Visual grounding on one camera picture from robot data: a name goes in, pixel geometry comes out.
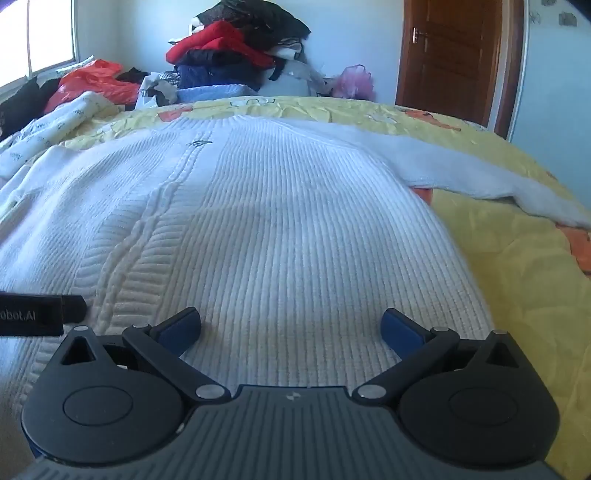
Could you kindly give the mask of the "bright window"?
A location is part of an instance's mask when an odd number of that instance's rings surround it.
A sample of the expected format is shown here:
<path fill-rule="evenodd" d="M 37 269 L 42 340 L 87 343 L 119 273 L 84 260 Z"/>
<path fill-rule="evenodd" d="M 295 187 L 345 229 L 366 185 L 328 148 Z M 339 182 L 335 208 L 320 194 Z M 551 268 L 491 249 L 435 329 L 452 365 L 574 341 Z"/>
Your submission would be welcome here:
<path fill-rule="evenodd" d="M 1 2 L 1 86 L 76 58 L 74 2 Z"/>

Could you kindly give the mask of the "black clothing by window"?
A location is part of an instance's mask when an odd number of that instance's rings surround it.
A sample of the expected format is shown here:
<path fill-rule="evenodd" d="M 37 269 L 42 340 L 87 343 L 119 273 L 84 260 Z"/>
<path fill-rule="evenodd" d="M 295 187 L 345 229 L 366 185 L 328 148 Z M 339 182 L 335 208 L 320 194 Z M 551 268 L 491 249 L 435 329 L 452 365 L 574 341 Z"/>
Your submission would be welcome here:
<path fill-rule="evenodd" d="M 54 78 L 39 85 L 37 78 L 33 77 L 1 103 L 1 140 L 5 140 L 43 115 L 49 99 L 58 89 L 59 81 L 59 78 Z"/>

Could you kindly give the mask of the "white patterned cloth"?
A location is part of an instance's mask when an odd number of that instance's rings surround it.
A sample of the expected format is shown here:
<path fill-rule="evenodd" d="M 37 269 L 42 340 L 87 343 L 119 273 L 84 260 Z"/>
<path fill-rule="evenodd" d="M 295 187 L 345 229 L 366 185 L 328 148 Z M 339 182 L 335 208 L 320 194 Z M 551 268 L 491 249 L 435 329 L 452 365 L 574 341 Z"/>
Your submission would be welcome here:
<path fill-rule="evenodd" d="M 27 162 L 63 141 L 84 122 L 121 110 L 120 106 L 98 93 L 84 92 L 75 100 L 31 121 L 1 142 L 1 185 L 5 185 Z"/>

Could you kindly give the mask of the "brown wooden door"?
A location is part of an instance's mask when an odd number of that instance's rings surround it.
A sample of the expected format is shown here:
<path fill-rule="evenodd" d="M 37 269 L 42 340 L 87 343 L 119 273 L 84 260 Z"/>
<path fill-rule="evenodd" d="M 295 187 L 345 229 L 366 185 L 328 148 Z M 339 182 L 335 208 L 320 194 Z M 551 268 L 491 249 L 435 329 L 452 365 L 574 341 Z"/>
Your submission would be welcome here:
<path fill-rule="evenodd" d="M 525 59 L 524 1 L 407 1 L 396 103 L 509 137 Z"/>

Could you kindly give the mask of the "orange red plastic bag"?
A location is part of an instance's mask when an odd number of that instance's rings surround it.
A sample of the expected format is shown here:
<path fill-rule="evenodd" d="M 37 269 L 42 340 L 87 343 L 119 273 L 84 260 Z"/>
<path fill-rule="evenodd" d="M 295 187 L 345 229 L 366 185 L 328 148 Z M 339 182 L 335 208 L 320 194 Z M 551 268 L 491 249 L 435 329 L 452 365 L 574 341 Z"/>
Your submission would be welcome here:
<path fill-rule="evenodd" d="M 52 112 L 61 104 L 75 100 L 85 92 L 97 93 L 115 105 L 134 104 L 139 86 L 135 83 L 117 80 L 122 65 L 102 59 L 77 68 L 64 75 L 56 92 L 48 100 L 44 113 Z"/>

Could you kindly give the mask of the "white wardrobe with flowers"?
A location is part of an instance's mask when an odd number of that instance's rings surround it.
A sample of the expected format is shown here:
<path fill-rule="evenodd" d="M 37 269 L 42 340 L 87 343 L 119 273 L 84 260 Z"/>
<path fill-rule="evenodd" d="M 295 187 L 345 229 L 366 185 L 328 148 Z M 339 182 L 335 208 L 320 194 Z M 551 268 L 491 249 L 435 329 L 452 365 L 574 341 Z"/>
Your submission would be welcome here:
<path fill-rule="evenodd" d="M 529 1 L 511 142 L 590 205 L 590 20 L 568 1 Z"/>

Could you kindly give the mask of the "yellow carrot print bedsheet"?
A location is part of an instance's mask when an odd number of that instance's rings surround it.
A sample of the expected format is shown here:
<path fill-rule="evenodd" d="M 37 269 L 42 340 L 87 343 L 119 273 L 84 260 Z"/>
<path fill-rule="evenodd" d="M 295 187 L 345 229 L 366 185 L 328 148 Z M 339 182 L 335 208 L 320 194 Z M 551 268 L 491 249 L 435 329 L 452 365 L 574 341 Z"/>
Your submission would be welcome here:
<path fill-rule="evenodd" d="M 484 127 L 442 114 L 322 97 L 249 97 L 125 112 L 110 107 L 64 139 L 70 148 L 134 130 L 191 119 L 252 115 L 353 125 L 458 150 L 568 191 L 533 158 Z M 590 234 L 533 217 L 501 201 L 443 190 L 421 198 L 440 216 L 466 257 L 494 324 L 508 330 L 546 383 L 561 424 L 549 463 L 568 479 L 590 475 Z"/>

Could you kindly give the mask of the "black garment on pile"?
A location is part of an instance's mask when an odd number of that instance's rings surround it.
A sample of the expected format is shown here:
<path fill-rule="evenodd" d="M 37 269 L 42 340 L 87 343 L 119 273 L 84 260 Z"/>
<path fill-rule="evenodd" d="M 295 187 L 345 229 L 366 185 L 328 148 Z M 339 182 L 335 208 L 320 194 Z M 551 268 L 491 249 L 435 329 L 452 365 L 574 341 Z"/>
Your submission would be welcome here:
<path fill-rule="evenodd" d="M 246 44 L 259 50 L 270 50 L 291 41 L 301 42 L 311 34 L 304 22 L 270 1 L 219 1 L 197 14 L 197 19 L 204 26 L 226 21 L 242 31 Z"/>

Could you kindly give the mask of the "dark navy garment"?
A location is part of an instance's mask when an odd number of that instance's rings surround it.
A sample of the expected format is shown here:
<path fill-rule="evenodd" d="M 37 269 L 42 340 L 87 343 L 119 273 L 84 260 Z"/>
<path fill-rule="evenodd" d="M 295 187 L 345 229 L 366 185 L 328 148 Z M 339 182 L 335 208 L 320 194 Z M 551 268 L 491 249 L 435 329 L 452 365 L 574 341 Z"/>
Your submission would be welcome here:
<path fill-rule="evenodd" d="M 189 50 L 174 68 L 180 88 L 239 84 L 259 91 L 263 86 L 263 69 L 231 50 Z"/>

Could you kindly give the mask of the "red garment on pile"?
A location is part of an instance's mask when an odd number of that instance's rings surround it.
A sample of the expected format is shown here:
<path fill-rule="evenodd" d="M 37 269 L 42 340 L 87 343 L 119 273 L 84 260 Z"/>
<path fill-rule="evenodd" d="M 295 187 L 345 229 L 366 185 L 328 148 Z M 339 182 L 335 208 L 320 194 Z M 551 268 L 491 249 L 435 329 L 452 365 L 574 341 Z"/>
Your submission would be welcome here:
<path fill-rule="evenodd" d="M 235 52 L 262 68 L 270 68 L 274 64 L 272 56 L 247 45 L 242 31 L 224 20 L 215 21 L 197 33 L 179 40 L 166 52 L 165 60 L 169 64 L 178 64 L 181 57 L 192 50 Z"/>

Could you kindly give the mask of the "white knit sweater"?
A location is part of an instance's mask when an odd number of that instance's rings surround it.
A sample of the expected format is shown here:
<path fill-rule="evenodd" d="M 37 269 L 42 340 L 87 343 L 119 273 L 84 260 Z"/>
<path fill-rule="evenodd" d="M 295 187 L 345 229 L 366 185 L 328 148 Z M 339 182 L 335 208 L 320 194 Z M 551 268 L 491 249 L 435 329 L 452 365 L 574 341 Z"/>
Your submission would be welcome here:
<path fill-rule="evenodd" d="M 408 136 L 338 124 L 182 119 L 86 150 L 54 146 L 1 191 L 1 288 L 74 294 L 115 334 L 195 307 L 189 361 L 242 383 L 355 387 L 396 361 L 396 308 L 472 338 L 488 306 L 420 188 L 512 198 L 570 226 L 546 186 Z"/>

